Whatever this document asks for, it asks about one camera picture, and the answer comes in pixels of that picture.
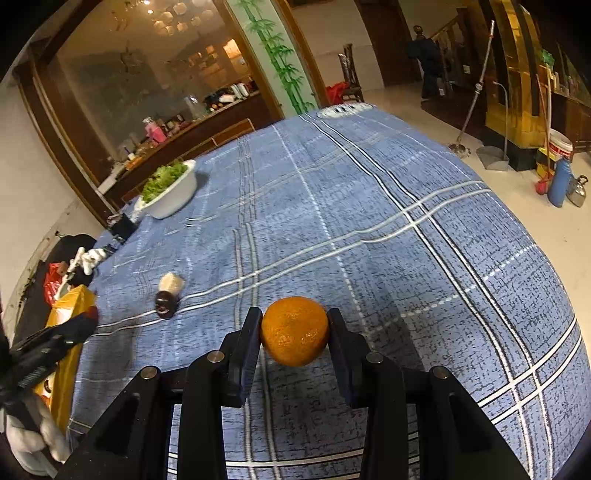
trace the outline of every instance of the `metal screw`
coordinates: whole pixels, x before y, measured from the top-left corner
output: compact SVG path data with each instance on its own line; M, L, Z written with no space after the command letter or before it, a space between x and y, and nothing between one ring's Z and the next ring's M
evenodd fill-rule
M150 380L158 374L156 367L144 367L139 373L144 380Z
M224 355L223 352L220 350L213 350L207 354L207 360L209 360L213 364L218 364L219 362L224 360L225 357L226 355Z
M370 364L380 364L384 361L384 356L379 353L379 352L370 352L367 355L365 355L365 359L370 363Z
M450 376L450 372L445 367L435 367L433 369L433 375L435 375L435 377L437 378L440 378L441 380L445 380L447 377Z

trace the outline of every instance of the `bamboo painting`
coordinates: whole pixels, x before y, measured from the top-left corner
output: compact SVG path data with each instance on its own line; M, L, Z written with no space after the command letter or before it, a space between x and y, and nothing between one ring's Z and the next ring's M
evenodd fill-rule
M311 102L306 102L301 94L304 77L301 71L289 62L289 57L295 55L293 48L284 44L282 33L275 33L275 22L263 18L260 3L263 0L238 0L236 6L242 8L249 19L246 28L256 33L261 45L269 55L271 64L290 99L296 113L306 113L315 108Z

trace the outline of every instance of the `pink bottle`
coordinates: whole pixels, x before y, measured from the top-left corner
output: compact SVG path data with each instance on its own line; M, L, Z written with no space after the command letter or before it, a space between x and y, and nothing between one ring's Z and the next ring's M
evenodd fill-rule
M158 126L158 124L152 120L151 117L144 118L144 125L146 129L146 133L148 134L148 138L150 140L154 140L158 143L162 143L166 140L166 135L162 132L162 129Z

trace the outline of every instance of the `lettuce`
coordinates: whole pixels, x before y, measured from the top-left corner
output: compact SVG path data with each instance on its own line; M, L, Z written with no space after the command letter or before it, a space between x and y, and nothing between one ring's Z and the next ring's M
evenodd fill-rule
M179 177L185 173L187 166L179 161L172 165L164 165L158 167L158 170L152 174L144 185L142 190L142 200L145 203L150 203L164 190L170 187Z

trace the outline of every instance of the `white bucket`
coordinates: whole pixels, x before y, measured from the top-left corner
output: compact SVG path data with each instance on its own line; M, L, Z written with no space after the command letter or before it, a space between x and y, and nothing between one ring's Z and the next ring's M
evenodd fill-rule
M560 160L560 157L566 157L573 160L573 143L558 130L550 129L550 156Z

